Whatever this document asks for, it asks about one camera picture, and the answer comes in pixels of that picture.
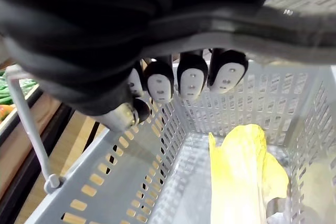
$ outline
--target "robotic hand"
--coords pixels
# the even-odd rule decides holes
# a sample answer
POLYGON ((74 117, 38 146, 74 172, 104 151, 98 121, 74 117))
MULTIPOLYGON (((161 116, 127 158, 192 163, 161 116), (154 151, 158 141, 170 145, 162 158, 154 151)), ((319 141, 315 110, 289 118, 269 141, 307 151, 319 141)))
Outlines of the robotic hand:
POLYGON ((315 62, 307 52, 318 40, 319 62, 334 61, 334 16, 326 24, 322 16, 261 7, 264 1, 0 0, 0 33, 43 90, 122 131, 146 119, 138 99, 146 90, 158 103, 171 100, 173 53, 182 52, 178 90, 189 100, 207 76, 214 92, 232 88, 248 66, 242 52, 315 62), (314 36, 319 28, 325 36, 314 36), (204 48, 214 48, 209 71, 204 48), (143 71, 144 58, 157 61, 143 71))

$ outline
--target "green vegetable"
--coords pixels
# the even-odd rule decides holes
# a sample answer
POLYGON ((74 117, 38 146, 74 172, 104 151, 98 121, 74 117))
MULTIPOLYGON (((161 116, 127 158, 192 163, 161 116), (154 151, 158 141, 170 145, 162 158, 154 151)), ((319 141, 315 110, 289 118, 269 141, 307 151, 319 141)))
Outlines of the green vegetable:
POLYGON ((1 98, 0 99, 0 104, 11 105, 11 104, 13 104, 12 98, 11 97, 1 98))
MULTIPOLYGON (((28 94, 30 90, 37 84, 33 79, 19 80, 20 87, 24 95, 28 94)), ((5 71, 0 70, 0 104, 13 104, 12 97, 5 78, 5 71)))

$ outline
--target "produce display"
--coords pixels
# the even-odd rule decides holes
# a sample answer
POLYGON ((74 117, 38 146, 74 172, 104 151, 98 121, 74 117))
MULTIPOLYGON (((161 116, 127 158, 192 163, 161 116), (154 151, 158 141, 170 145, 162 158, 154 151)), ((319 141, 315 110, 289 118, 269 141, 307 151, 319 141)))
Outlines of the produce display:
MULTIPOLYGON (((28 94, 37 84, 33 79, 22 79, 19 80, 19 83, 24 95, 28 94)), ((14 107, 5 78, 5 71, 0 71, 0 123, 11 113, 14 107)))

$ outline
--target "white fingertip pad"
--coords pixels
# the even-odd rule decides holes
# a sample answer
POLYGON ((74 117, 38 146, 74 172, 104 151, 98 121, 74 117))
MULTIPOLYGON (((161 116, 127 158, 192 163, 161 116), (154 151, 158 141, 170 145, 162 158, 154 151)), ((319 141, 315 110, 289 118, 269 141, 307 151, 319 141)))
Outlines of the white fingertip pad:
POLYGON ((180 96, 190 101, 196 100, 202 91, 204 73, 197 68, 189 68, 183 71, 180 81, 180 96))
POLYGON ((214 84, 209 87, 211 92, 226 93, 234 88, 238 81, 244 75, 245 68, 238 63, 227 63, 223 65, 215 78, 214 84))
POLYGON ((148 91, 157 103, 168 103, 172 100, 170 80, 162 74, 152 74, 147 81, 148 91))
POLYGON ((128 85, 130 87, 132 95, 141 97, 144 95, 139 73, 135 68, 132 69, 130 76, 128 77, 128 85))

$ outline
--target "shopping basket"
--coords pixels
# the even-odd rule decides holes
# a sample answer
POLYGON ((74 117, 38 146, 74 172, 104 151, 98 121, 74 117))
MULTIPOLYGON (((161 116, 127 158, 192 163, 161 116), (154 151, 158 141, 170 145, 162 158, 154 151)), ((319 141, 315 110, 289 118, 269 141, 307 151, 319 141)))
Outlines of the shopping basket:
POLYGON ((190 102, 175 91, 165 105, 145 96, 148 119, 122 134, 105 130, 27 223, 210 223, 207 134, 223 140, 235 126, 256 123, 290 178, 288 198, 271 212, 285 211, 293 224, 334 224, 335 73, 251 61, 225 94, 205 88, 190 102))

